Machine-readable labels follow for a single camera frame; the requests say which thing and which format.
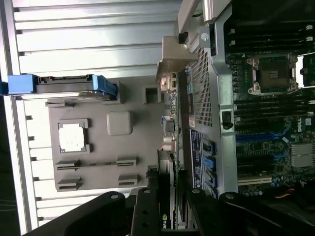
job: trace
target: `blue pcie slot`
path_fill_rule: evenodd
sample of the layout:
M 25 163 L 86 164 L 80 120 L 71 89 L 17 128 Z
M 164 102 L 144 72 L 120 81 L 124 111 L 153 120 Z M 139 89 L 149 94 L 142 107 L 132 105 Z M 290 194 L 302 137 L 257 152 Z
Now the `blue pcie slot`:
M 236 136 L 236 142 L 245 143 L 251 141 L 269 141 L 279 139 L 279 136 L 273 134 L 258 134 L 258 135 L 242 135 Z

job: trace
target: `connector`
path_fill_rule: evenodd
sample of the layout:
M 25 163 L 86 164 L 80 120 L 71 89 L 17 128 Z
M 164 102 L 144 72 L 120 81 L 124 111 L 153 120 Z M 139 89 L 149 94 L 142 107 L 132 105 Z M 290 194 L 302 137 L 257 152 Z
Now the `connector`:
M 272 182 L 272 177 L 270 176 L 245 177 L 245 178 L 239 178 L 237 181 L 238 186 L 263 184 L 263 183 L 271 183 L 271 182 Z

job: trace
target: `blue drive bracket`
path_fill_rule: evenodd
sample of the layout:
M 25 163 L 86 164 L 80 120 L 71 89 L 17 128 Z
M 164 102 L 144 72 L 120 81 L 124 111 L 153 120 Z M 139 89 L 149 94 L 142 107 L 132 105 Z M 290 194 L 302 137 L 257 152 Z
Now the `blue drive bracket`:
M 9 75 L 8 94 L 36 93 L 35 75 Z
M 8 95 L 8 83 L 7 82 L 1 81 L 0 95 L 1 96 Z
M 117 98 L 117 87 L 109 82 L 104 76 L 92 75 L 93 90 L 101 91 L 103 95 L 112 95 Z

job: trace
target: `circuit board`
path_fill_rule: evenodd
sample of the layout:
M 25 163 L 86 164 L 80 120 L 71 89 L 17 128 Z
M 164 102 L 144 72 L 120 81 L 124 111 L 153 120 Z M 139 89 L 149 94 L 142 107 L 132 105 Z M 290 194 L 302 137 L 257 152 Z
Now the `circuit board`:
M 315 56 L 296 71 L 293 54 L 227 58 L 232 71 L 239 192 L 315 180 Z M 304 88 L 296 74 L 304 76 Z

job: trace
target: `dell logo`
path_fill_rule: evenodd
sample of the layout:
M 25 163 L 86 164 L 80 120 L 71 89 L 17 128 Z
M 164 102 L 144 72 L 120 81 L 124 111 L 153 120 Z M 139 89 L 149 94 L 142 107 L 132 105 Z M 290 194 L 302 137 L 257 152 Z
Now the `dell logo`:
M 299 133 L 302 132 L 302 118 L 299 118 L 297 120 L 297 132 L 299 132 Z

